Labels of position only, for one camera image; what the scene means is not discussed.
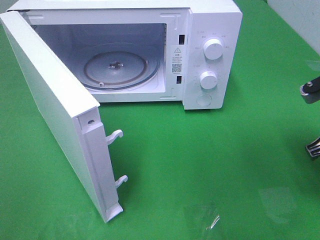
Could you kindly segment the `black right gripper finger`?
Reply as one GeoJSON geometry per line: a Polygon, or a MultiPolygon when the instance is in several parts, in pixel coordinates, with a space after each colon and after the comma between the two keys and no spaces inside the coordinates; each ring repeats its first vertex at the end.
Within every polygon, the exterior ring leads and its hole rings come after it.
{"type": "Polygon", "coordinates": [[[306,151],[312,158],[320,156],[320,137],[305,146],[306,151]]]}

